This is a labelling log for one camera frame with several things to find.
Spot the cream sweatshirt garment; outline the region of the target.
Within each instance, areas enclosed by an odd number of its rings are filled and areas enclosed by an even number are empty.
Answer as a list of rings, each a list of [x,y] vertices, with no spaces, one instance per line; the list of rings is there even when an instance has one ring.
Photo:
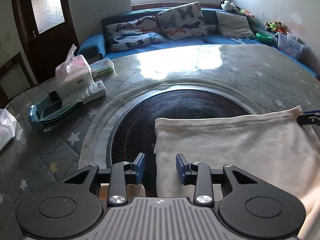
[[[300,106],[281,112],[237,116],[227,149],[244,166],[227,162],[296,196],[306,209],[301,239],[319,239],[319,127],[300,126]]]

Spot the round black induction cooktop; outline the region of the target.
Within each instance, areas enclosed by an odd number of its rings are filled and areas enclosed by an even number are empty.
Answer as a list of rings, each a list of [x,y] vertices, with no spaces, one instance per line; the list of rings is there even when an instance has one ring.
[[[201,90],[163,92],[135,105],[111,135],[107,166],[145,155],[142,184],[149,197],[193,198],[196,178],[183,184],[176,169],[178,154],[223,171],[227,162],[244,166],[227,146],[234,133],[225,125],[247,110],[224,96]]]

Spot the clear plastic storage box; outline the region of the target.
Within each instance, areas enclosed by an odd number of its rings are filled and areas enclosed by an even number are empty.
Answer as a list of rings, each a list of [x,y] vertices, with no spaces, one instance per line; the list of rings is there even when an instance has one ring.
[[[281,33],[278,33],[277,48],[296,60],[300,60],[306,50],[305,45]]]

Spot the white remote control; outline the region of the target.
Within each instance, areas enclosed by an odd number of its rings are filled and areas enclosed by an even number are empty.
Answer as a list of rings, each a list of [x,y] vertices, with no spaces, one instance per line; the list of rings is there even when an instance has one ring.
[[[106,95],[106,89],[103,80],[99,80],[86,88],[77,91],[62,100],[63,107],[69,107],[79,101],[85,105],[93,100]]]

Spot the green bowl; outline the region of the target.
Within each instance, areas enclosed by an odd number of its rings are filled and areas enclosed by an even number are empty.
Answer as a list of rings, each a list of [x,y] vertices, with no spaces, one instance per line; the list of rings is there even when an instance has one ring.
[[[260,43],[271,44],[273,42],[273,37],[270,35],[266,35],[264,33],[256,33],[255,36]]]

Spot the teal black smartwatch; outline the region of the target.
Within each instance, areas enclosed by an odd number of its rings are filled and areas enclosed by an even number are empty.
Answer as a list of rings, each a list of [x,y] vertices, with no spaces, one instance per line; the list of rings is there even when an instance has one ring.
[[[55,127],[77,112],[83,105],[83,101],[71,98],[60,98],[54,90],[39,103],[31,105],[28,111],[28,121],[31,126],[39,131]]]

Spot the small colourful plush toys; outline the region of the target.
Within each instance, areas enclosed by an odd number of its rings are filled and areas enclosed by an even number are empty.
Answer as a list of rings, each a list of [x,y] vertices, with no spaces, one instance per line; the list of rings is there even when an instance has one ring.
[[[272,33],[284,33],[285,24],[279,21],[265,22],[265,30]]]

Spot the green flat packet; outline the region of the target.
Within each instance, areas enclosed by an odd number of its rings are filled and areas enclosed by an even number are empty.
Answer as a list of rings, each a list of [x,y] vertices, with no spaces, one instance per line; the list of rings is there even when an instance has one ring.
[[[94,79],[114,72],[114,63],[108,57],[90,64],[90,67]]]

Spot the pink white tissue box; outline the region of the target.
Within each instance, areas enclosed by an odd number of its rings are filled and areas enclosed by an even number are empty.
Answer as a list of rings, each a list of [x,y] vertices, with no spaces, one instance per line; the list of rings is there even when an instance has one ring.
[[[62,99],[94,83],[90,65],[83,55],[74,56],[75,51],[73,44],[66,60],[55,69],[54,90]]]

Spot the grey plain pillow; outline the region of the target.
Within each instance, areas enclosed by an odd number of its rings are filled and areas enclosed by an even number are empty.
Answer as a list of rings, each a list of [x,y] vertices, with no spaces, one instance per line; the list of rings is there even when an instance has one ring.
[[[218,29],[222,36],[230,38],[255,38],[245,16],[216,12]]]

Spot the soft pack pink tissues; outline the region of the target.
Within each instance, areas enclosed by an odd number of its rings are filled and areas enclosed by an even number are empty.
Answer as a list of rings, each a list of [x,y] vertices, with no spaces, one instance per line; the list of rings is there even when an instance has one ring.
[[[15,137],[16,125],[16,118],[7,109],[1,109],[0,151]]]

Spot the blue sofa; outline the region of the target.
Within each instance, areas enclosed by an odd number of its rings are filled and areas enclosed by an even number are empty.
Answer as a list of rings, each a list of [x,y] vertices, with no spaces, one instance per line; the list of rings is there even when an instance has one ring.
[[[88,63],[93,63],[95,61],[104,59],[108,57],[109,59],[117,59],[123,56],[143,53],[147,51],[159,50],[159,49],[167,49],[174,47],[183,47],[183,46],[193,46],[193,45],[205,45],[205,44],[263,44],[259,42],[257,39],[246,38],[228,38],[220,35],[217,29],[217,17],[216,11],[221,11],[219,9],[211,9],[211,8],[203,8],[202,13],[204,15],[204,20],[207,27],[210,27],[211,30],[207,36],[201,37],[188,37],[181,40],[172,40],[161,34],[166,42],[151,44],[140,48],[133,48],[125,51],[112,52],[110,48],[110,44],[106,38],[105,27],[109,24],[118,24],[121,22],[129,22],[131,20],[136,20],[138,18],[142,18],[144,16],[156,16],[159,12],[168,9],[168,8],[153,8],[153,9],[145,9],[145,10],[136,10],[132,12],[128,12],[125,14],[112,16],[103,18],[101,20],[101,27],[103,29],[102,32],[94,34],[86,38],[84,43],[80,46],[77,54],[82,54]],[[303,63],[302,60],[296,60],[290,55],[284,53],[280,50],[285,56],[289,59],[300,65],[303,69],[309,72],[312,76],[319,80],[319,74],[308,66],[306,63]]]

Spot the dark wooden side cabinet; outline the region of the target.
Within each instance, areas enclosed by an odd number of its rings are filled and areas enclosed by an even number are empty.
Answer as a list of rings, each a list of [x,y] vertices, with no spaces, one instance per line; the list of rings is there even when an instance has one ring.
[[[34,85],[35,83],[19,52],[1,66],[1,108],[4,108],[14,97]]]

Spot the flat butterfly pillow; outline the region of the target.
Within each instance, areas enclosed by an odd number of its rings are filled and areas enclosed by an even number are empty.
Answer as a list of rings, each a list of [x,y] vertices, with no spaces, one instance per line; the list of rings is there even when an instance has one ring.
[[[129,22],[106,25],[105,35],[112,52],[166,42],[165,38],[157,33],[155,16],[144,16]]]

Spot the upright butterfly pillow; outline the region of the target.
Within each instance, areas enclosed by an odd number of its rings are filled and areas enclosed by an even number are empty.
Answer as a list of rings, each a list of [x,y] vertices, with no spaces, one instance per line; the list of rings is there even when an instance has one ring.
[[[208,35],[199,2],[163,10],[156,18],[161,31],[172,40]]]

